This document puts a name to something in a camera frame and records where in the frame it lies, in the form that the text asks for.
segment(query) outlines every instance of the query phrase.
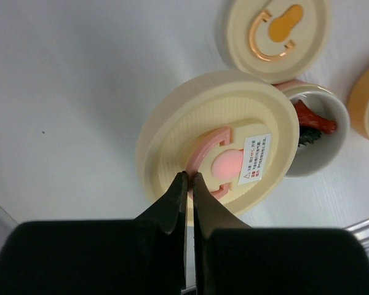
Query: textured lid surface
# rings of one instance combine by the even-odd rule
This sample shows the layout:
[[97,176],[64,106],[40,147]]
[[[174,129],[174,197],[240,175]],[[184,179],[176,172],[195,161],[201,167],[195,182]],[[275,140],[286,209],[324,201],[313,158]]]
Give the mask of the textured lid surface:
[[235,0],[227,16],[228,55],[266,82],[289,81],[323,49],[329,11],[327,0]]
[[[221,127],[236,131],[229,148],[217,145],[199,167],[208,188],[213,191],[219,185],[210,173],[210,164],[218,154],[243,149],[246,136],[270,133],[262,179],[239,185],[238,176],[233,177],[220,202],[239,214],[271,192],[295,155],[299,137],[295,109],[283,93],[262,80],[240,71],[222,71],[179,86],[145,123],[137,143],[136,160],[138,177],[151,202],[162,196],[176,173],[186,169],[200,138]],[[192,201],[188,206],[191,224]]]

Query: white surface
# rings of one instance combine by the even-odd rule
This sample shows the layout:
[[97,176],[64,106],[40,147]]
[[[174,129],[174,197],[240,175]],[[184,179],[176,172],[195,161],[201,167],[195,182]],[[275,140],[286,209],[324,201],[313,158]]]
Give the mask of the white surface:
[[[330,40],[302,78],[345,101],[369,66],[369,0],[331,5]],[[0,0],[0,206],[18,222],[141,213],[149,204],[133,162],[140,128],[175,87],[226,68],[215,43],[226,6]],[[351,131],[328,168],[283,180],[242,220],[348,226],[366,218],[369,141]]]

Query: container lid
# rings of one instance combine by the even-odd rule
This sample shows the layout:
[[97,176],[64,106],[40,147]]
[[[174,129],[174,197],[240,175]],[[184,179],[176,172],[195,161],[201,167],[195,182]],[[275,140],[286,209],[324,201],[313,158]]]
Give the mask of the container lid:
[[[222,71],[190,80],[153,111],[137,143],[137,173],[155,202],[175,175],[203,174],[234,214],[267,196],[296,152],[295,109],[275,87],[250,74]],[[192,202],[188,202],[192,224]]]
[[348,102],[352,126],[369,139],[369,69],[353,86]]
[[268,83],[281,83],[299,76],[323,49],[329,3],[235,0],[226,26],[228,55],[237,68]]

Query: white label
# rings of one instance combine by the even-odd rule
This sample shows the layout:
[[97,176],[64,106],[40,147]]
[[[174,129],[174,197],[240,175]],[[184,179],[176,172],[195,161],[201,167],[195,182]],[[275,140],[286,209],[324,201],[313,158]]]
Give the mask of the white label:
[[271,138],[269,133],[245,139],[244,160],[238,184],[252,183],[263,177]]

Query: ceramic bowl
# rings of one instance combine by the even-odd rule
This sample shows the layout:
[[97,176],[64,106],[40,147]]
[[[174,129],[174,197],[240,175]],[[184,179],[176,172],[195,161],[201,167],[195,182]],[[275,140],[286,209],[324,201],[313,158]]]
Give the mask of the ceramic bowl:
[[338,155],[350,129],[350,118],[345,105],[329,90],[314,84],[291,81],[276,86],[295,104],[302,100],[317,115],[337,123],[334,133],[322,137],[313,144],[297,149],[294,161],[286,176],[311,175],[325,168]]

